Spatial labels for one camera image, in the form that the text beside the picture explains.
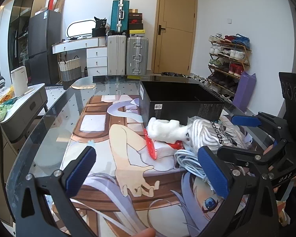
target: wicker basket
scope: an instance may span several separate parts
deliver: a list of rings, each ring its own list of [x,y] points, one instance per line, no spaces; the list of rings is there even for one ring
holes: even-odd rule
[[[59,69],[64,89],[68,89],[76,80],[81,78],[80,58],[75,56],[73,60],[60,61]]]

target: illustrated hand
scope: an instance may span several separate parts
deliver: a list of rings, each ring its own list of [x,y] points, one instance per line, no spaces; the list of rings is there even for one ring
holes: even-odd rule
[[[155,237],[155,230],[152,228],[147,228],[133,237]]]
[[[156,181],[154,186],[146,183],[143,173],[149,169],[153,169],[153,166],[127,165],[124,168],[117,168],[115,170],[116,179],[125,197],[128,195],[127,189],[130,190],[134,197],[140,197],[142,194],[147,197],[153,197],[153,191],[159,189],[160,181]]]

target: metal bolt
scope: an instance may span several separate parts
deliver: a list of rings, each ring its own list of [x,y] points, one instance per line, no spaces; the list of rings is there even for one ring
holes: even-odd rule
[[[237,169],[234,169],[234,170],[232,171],[232,174],[233,174],[234,176],[239,176],[239,175],[240,175],[240,171],[237,170]]]
[[[62,175],[62,171],[61,170],[58,169],[58,170],[55,170],[54,171],[54,176],[55,177],[58,177],[58,176],[61,176],[61,175]]]
[[[264,180],[267,180],[267,179],[269,179],[269,176],[268,176],[267,174],[262,174],[262,178],[263,178]]]
[[[32,179],[32,177],[33,177],[33,175],[32,175],[32,174],[28,174],[28,175],[26,175],[25,179],[26,179],[27,181],[29,181],[29,180],[31,180],[31,179]]]

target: wooden door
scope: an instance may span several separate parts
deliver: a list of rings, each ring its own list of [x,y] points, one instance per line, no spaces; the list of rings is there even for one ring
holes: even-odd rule
[[[189,74],[197,0],[159,0],[155,26],[154,73]]]

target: gray refrigerator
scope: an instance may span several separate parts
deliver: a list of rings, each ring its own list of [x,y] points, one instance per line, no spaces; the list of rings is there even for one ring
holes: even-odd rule
[[[28,33],[29,63],[34,85],[56,84],[59,79],[57,55],[52,45],[60,41],[62,14],[47,10],[30,18]]]

